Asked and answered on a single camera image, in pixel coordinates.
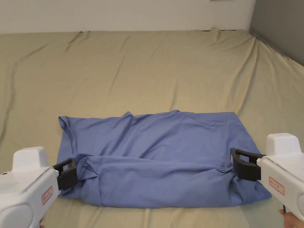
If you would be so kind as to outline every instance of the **blue cloth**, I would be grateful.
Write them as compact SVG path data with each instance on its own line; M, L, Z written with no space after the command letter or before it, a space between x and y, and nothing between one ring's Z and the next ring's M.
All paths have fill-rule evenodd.
M73 157L80 183L62 195L96 206L230 207L270 198L239 180L230 148L259 153L231 112L171 111L106 119L59 117L58 162Z

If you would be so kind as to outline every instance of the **mattress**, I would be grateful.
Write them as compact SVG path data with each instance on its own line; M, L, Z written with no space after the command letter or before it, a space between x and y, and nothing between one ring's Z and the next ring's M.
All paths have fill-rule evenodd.
M43 146L57 160L59 116L235 112L259 150L288 132L304 144L304 67L245 31L0 36L0 172ZM280 227L275 199L234 208L126 209L58 198L46 228Z

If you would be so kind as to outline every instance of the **red label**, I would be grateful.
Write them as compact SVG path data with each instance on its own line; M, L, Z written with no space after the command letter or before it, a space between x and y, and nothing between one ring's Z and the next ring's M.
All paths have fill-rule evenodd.
M277 190L282 195L285 195L285 188L283 185L281 185L279 182L277 182L275 179L269 177L269 184L271 187L273 187L275 190Z
M52 197L53 195L53 186L51 186L41 197L42 205L45 205L45 203Z

